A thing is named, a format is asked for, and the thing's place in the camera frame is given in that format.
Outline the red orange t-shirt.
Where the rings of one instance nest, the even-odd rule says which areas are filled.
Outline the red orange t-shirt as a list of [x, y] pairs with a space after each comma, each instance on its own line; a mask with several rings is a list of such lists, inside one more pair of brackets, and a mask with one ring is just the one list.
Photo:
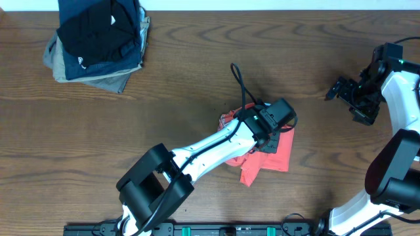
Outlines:
[[227, 160], [225, 163], [231, 167], [240, 167], [240, 182], [250, 187], [260, 169], [287, 172], [293, 144], [294, 129], [280, 134], [278, 147], [275, 153], [262, 151], [248, 152], [245, 155]]

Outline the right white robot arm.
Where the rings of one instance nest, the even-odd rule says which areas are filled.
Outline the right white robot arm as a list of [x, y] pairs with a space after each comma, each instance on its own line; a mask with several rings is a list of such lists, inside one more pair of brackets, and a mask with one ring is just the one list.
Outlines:
[[316, 235], [361, 235], [389, 217], [419, 209], [419, 65], [402, 59], [377, 60], [361, 81], [339, 79], [326, 98], [350, 104], [354, 120], [370, 125], [379, 104], [388, 106], [393, 137], [370, 164], [364, 189], [320, 220]]

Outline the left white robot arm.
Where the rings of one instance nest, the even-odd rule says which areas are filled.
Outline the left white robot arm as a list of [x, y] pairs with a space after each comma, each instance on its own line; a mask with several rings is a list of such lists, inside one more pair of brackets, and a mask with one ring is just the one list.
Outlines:
[[150, 148], [117, 182], [120, 235], [147, 235], [193, 192], [194, 183], [225, 161], [261, 149], [289, 119], [270, 108], [247, 108], [203, 140], [169, 151]]

